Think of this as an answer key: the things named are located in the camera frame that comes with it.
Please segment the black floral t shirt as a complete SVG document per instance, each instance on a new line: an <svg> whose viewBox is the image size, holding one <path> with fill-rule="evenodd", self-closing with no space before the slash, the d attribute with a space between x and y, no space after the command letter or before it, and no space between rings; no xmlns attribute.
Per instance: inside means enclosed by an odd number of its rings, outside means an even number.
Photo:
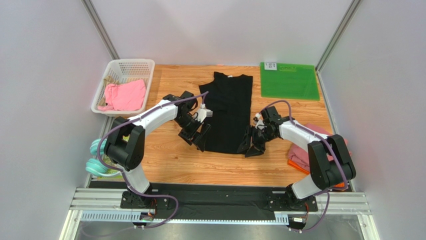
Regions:
<svg viewBox="0 0 426 240"><path fill-rule="evenodd" d="M213 73L213 81L199 86L205 96L205 106L212 116L204 122L210 125L205 150L237 154L251 120L253 77Z"/></svg>

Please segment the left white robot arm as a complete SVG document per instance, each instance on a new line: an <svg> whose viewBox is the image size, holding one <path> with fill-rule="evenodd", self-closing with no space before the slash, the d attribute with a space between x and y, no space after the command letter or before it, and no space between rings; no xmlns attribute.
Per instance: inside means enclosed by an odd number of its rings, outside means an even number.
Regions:
<svg viewBox="0 0 426 240"><path fill-rule="evenodd" d="M102 153L110 158L122 174L128 189L147 197L151 183L141 166L145 154L146 138L163 124L174 121L181 128L178 136L190 146L204 152L211 125L205 123L213 111L205 103L206 93L199 96L185 91L181 96L168 94L154 107L128 119L118 117L111 130L102 138L105 142Z"/></svg>

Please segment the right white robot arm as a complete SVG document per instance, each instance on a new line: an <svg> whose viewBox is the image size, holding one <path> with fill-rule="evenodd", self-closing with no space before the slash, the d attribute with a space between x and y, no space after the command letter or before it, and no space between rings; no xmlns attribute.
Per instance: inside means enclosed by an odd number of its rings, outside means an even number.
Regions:
<svg viewBox="0 0 426 240"><path fill-rule="evenodd" d="M283 139L300 147L308 155L309 175L286 187L292 201L321 194L356 176L356 169L347 144L341 135L326 135L299 124L293 117L282 117L274 106L261 110L255 125L246 128L237 149L246 158L263 155L266 143Z"/></svg>

